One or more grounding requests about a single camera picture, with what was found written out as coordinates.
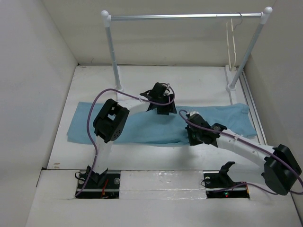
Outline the light blue trousers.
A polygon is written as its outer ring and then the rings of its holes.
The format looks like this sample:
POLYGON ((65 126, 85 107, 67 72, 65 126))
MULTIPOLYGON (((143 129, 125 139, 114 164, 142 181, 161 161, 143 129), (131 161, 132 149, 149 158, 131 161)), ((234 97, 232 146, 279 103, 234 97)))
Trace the light blue trousers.
MULTIPOLYGON (((67 141, 91 144, 86 124, 92 124, 102 108, 95 104, 91 118, 88 118, 91 103, 79 102, 67 132, 67 141)), ((177 106, 179 111, 197 111, 210 124, 219 123, 246 138, 253 138, 257 132, 249 119, 249 107, 244 104, 228 106, 177 106)), ((148 145, 188 144, 186 122, 178 114, 159 115, 156 110, 136 113, 127 118, 122 134, 115 144, 140 143, 148 145)))

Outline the cream plastic hanger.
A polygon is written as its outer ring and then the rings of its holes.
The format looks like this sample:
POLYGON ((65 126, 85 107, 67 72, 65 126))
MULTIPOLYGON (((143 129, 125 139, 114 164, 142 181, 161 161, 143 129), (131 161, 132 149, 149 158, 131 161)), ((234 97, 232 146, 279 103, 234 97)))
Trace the cream plastic hanger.
POLYGON ((240 12, 241 21, 240 23, 233 25, 233 19, 231 18, 229 21, 226 22, 226 44, 227 44, 227 58, 228 58, 228 68, 229 71, 233 71, 236 66, 237 61, 237 51, 236 51, 236 44, 235 44, 235 37, 234 32, 237 26, 241 25, 243 22, 243 16, 240 12))

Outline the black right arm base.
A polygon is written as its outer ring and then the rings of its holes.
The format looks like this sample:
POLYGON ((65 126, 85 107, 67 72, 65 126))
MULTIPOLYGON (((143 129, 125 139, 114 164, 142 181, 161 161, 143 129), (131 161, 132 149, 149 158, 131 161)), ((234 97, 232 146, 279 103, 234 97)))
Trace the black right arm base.
POLYGON ((204 170, 201 185, 205 187, 207 199, 245 198, 249 199, 249 190, 244 182, 234 182, 228 172, 234 161, 224 164, 220 170, 204 170))

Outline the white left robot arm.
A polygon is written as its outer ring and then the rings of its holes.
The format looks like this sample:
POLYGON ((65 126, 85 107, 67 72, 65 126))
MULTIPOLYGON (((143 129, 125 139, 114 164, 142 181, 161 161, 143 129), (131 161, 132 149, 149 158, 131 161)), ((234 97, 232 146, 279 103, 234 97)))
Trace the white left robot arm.
POLYGON ((97 188, 104 185, 108 171, 106 164, 111 147, 113 142, 121 136, 129 116, 155 108, 158 114, 176 114, 174 99, 175 92, 170 84, 159 82, 151 90, 143 92, 139 96, 132 96, 113 88, 100 92, 91 105, 86 125, 88 137, 95 149, 95 155, 92 165, 87 168, 85 183, 90 182, 97 188), (89 131, 91 114, 99 97, 107 91, 115 91, 129 97, 129 99, 124 101, 108 99, 103 104, 92 123, 96 135, 96 138, 93 139, 89 131))

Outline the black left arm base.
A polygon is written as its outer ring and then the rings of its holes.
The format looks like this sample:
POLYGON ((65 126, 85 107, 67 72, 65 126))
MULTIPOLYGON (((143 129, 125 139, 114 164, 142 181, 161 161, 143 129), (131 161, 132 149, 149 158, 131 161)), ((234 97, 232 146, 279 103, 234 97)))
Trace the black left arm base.
POLYGON ((87 166, 85 172, 76 172, 77 188, 75 198, 77 199, 119 199, 121 172, 104 171, 101 174, 91 173, 87 166))

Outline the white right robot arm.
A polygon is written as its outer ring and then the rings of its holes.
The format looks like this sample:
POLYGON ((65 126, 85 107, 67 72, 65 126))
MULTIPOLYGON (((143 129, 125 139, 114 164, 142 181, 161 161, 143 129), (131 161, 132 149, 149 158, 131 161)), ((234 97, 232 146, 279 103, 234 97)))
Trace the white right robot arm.
POLYGON ((212 145, 229 150, 263 168, 262 177, 271 194, 287 195, 296 181, 302 182, 302 170, 285 145, 262 145, 215 123, 209 125, 198 112, 186 112, 187 134, 191 146, 212 145))

